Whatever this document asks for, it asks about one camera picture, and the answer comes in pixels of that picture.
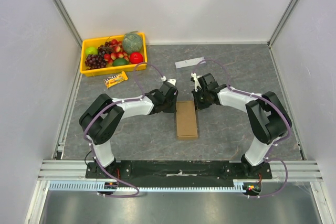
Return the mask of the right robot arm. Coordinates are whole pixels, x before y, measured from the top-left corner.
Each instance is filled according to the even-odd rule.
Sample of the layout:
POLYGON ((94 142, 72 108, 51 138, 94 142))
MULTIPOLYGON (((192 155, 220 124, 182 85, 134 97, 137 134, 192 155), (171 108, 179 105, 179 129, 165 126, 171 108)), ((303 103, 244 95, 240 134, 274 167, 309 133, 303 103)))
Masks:
POLYGON ((226 84, 219 85, 210 73, 203 76, 192 73, 191 81, 194 82, 192 94, 196 110, 215 104, 247 114, 254 139, 241 158, 240 172, 245 178, 254 178, 271 148, 290 136, 292 122, 277 95, 270 91, 254 94, 226 84))

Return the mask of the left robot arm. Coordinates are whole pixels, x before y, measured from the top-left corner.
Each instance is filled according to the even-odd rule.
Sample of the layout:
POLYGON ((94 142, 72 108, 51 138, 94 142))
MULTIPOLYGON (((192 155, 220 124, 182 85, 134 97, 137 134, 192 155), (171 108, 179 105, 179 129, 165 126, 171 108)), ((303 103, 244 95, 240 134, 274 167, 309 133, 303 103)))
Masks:
POLYGON ((111 138, 121 120, 138 115, 160 112, 174 113, 178 90, 175 79, 164 81, 159 89, 128 99, 111 98, 103 93, 86 109, 79 119, 84 137, 93 146, 98 161, 97 173, 111 178, 115 173, 116 159, 111 150, 111 138))

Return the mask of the brown cardboard box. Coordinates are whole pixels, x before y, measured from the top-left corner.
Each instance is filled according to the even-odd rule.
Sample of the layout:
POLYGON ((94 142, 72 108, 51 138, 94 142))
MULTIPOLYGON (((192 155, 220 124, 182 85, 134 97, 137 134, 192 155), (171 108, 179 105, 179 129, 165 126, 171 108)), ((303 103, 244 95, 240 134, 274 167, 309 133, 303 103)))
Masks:
POLYGON ((178 140, 198 139, 196 111, 193 101, 176 103, 176 136, 178 140))

